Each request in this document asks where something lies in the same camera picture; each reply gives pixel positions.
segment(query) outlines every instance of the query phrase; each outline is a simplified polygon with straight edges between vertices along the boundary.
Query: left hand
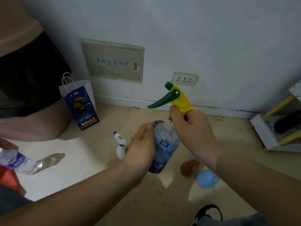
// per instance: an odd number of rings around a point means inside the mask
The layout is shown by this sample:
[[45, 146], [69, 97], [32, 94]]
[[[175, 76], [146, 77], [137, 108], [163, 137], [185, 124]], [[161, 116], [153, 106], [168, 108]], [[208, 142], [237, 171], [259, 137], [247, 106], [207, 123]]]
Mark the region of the left hand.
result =
[[153, 123], [140, 127], [133, 137], [122, 164], [127, 173], [138, 182], [142, 181], [155, 158], [155, 142], [153, 136]]

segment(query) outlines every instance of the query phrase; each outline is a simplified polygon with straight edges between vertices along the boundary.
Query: person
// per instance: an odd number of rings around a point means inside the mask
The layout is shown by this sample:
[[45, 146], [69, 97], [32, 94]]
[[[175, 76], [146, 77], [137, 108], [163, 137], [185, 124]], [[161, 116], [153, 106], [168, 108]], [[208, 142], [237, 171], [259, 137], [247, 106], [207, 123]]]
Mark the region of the person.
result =
[[[218, 221], [214, 219], [222, 219], [218, 207], [207, 205], [197, 212], [192, 225], [301, 225], [301, 181], [223, 148], [200, 111], [188, 111], [184, 119], [171, 106], [170, 117], [184, 146], [260, 214]], [[94, 225], [142, 182], [154, 156], [153, 125], [144, 124], [118, 166], [36, 202], [23, 201], [23, 207], [19, 203], [18, 209], [0, 217], [0, 225]], [[11, 192], [2, 189], [0, 198], [12, 195], [16, 202], [17, 194]]]

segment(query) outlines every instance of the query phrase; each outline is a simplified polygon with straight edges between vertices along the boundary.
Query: black trash bag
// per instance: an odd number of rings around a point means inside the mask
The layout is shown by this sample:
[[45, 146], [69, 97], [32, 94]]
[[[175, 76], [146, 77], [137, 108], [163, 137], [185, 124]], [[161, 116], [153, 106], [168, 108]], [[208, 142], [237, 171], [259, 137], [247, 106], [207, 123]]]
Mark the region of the black trash bag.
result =
[[71, 69], [44, 31], [0, 57], [0, 119], [26, 117], [57, 102], [64, 72]]

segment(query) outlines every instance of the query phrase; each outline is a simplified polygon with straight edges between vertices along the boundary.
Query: forearm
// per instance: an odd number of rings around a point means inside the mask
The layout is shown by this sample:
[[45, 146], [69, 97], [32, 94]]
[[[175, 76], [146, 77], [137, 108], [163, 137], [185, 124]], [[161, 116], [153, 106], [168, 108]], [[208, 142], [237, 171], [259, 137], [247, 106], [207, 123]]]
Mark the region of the forearm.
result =
[[0, 225], [94, 225], [136, 185], [120, 165], [9, 213]]
[[273, 226], [301, 225], [301, 181], [229, 150], [210, 156], [208, 167]]

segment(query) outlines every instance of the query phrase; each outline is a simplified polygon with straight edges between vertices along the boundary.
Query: yellow and green spray trigger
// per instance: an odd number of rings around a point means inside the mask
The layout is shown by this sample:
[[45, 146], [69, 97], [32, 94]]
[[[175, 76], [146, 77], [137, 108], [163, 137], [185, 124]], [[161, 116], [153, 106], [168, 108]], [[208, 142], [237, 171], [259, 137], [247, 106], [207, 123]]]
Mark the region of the yellow and green spray trigger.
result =
[[171, 82], [167, 82], [165, 84], [165, 88], [169, 90], [168, 94], [157, 102], [149, 105], [148, 108], [158, 108], [171, 102], [180, 109], [183, 116], [189, 110], [196, 110], [195, 108], [191, 107], [190, 102], [186, 98], [185, 94], [179, 89], [179, 87]]

